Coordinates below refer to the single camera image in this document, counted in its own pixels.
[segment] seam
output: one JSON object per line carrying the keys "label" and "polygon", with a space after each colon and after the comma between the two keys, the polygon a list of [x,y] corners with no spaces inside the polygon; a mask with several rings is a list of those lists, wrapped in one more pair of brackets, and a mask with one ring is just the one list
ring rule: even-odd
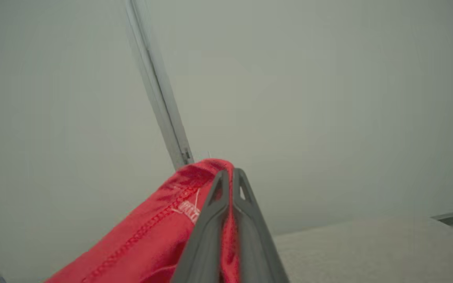
{"label": "seam", "polygon": [[149,231],[151,228],[156,226],[160,221],[165,217],[170,215],[173,211],[173,208],[176,208],[178,204],[187,200],[190,195],[199,190],[200,187],[186,188],[181,194],[165,209],[153,216],[149,221],[144,223],[137,231],[118,249],[115,250],[110,256],[108,256],[100,265],[98,265],[90,274],[83,278],[81,283],[92,283],[97,278],[101,277],[103,274],[108,272],[110,268],[115,266],[115,264],[122,258],[142,237]]}

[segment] stitching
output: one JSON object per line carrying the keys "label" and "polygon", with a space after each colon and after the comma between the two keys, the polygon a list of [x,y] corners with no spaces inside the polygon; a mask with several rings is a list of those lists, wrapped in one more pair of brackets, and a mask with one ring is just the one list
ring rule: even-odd
{"label": "stitching", "polygon": [[197,207],[198,203],[198,195],[200,194],[200,188],[198,188],[197,195],[195,196],[195,207]]}
{"label": "stitching", "polygon": [[171,211],[174,211],[175,213],[183,214],[181,211],[178,211],[177,209],[171,208]]}
{"label": "stitching", "polygon": [[177,207],[179,203],[187,200],[190,195],[199,190],[200,187],[186,188],[181,194],[163,211],[160,211],[157,215],[153,216],[148,222],[144,223],[134,234],[130,237],[121,247],[119,247],[115,252],[106,258],[100,265],[97,266],[89,275],[81,280],[81,283],[92,283],[97,278],[105,274],[111,267],[113,267],[116,262],[123,257],[129,249],[131,249],[142,237],[156,224],[158,224],[165,217],[170,215],[173,208]]}
{"label": "stitching", "polygon": [[185,215],[193,224],[196,224],[200,210],[194,204],[185,200],[179,205],[178,209],[180,210],[180,214]]}

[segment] white wall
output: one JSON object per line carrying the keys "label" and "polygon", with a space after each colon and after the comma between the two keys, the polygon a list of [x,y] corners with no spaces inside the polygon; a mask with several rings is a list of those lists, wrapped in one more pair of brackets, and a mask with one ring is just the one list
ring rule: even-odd
{"label": "white wall", "polygon": [[453,1],[147,2],[192,150],[274,233],[453,211]]}
{"label": "white wall", "polygon": [[173,173],[123,2],[0,0],[0,272],[51,276]]}

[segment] red fabric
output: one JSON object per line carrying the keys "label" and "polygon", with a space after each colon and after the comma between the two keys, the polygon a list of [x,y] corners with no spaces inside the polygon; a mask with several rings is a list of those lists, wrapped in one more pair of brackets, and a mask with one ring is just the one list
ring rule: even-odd
{"label": "red fabric", "polygon": [[[94,247],[46,283],[169,282],[194,228],[194,207],[183,204],[196,202],[201,209],[221,170],[228,171],[231,199],[233,169],[231,163],[219,159],[181,168]],[[229,212],[221,240],[221,276],[225,283],[238,283],[237,228],[231,206]]]}

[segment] white embroidered logo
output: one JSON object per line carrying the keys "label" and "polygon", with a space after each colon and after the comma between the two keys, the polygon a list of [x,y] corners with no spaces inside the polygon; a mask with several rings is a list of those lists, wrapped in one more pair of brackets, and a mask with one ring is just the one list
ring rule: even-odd
{"label": "white embroidered logo", "polygon": [[186,215],[193,224],[197,222],[197,219],[200,215],[200,210],[197,208],[197,201],[198,201],[198,194],[200,189],[197,191],[197,196],[195,197],[195,204],[185,200],[181,204],[179,204],[178,209],[173,209],[173,211],[177,213],[181,213]]}

